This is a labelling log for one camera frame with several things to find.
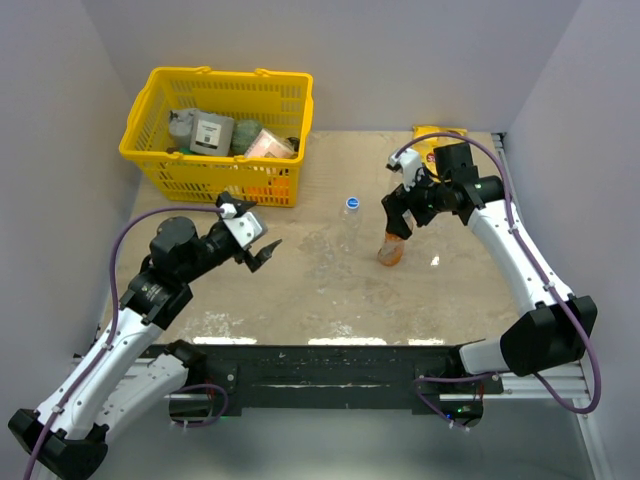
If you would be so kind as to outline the orange drink bottle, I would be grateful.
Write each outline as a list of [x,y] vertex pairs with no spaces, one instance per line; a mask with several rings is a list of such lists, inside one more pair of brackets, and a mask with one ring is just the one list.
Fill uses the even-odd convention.
[[406,241],[398,235],[385,232],[383,243],[378,250],[377,260],[380,264],[393,267],[402,259]]

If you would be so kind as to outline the clear bottle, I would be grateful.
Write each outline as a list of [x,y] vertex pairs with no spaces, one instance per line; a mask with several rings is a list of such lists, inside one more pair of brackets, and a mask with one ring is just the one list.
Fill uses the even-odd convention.
[[342,252],[346,254],[352,254],[355,252],[360,224],[360,209],[344,207],[339,217],[339,229],[337,236],[337,244]]

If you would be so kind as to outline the blue bottle cap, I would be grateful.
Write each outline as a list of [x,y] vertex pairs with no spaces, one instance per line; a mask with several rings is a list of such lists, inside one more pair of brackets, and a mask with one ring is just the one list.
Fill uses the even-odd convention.
[[349,210],[358,210],[360,207],[360,201],[356,197],[349,197],[345,202],[345,206]]

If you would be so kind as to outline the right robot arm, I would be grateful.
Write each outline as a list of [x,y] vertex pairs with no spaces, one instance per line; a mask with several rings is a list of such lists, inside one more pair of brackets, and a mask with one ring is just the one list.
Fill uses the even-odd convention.
[[402,182],[382,205],[386,231],[407,240],[413,227],[451,213],[481,241],[509,284],[518,320],[499,338],[463,345],[459,360],[445,369],[448,386],[469,392],[481,374],[511,372],[526,376],[577,361],[586,351],[597,307],[578,297],[553,271],[524,228],[510,194],[496,175],[481,176],[466,143],[438,147],[437,171],[405,148],[390,155],[387,169]]

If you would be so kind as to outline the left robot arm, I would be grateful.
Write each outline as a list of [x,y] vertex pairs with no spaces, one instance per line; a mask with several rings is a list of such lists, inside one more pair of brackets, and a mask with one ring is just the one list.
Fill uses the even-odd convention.
[[221,193],[209,209],[218,218],[204,235],[185,217],[187,207],[168,208],[171,216],[158,226],[139,273],[125,293],[111,293],[112,319],[102,335],[46,400],[10,419],[10,431],[29,455],[25,478],[36,465],[59,479],[90,478],[115,439],[153,404],[205,385],[206,358],[185,342],[171,346],[146,373],[124,378],[192,299],[191,282],[230,259],[255,272],[272,257],[275,243],[250,251],[267,232],[254,205]]

